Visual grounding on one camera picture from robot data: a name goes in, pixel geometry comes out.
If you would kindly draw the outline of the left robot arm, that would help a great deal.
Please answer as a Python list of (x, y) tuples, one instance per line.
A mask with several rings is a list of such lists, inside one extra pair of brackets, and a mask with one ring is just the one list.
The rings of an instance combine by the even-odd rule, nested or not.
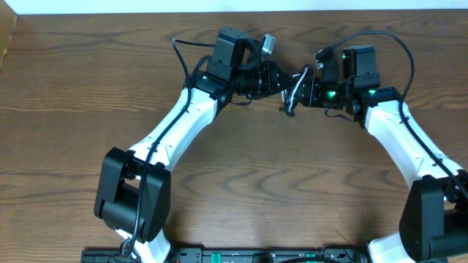
[(117, 231), (122, 259), (164, 262), (170, 253), (163, 226), (170, 212), (171, 173), (193, 139), (231, 103), (294, 89), (303, 74), (288, 74), (269, 60), (275, 38), (252, 39), (221, 28), (213, 53), (184, 72), (182, 92), (162, 121), (129, 150), (112, 148), (102, 162), (94, 214)]

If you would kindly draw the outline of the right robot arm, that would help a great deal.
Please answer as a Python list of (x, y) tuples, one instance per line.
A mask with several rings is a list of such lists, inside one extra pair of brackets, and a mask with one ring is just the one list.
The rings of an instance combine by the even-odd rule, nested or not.
[(284, 103), (345, 110), (383, 146), (409, 188), (399, 230), (369, 242), (366, 261), (433, 262), (465, 254), (467, 171), (432, 142), (394, 87), (380, 85), (374, 48), (346, 47), (342, 69), (331, 48), (315, 57), (321, 76), (305, 66)]

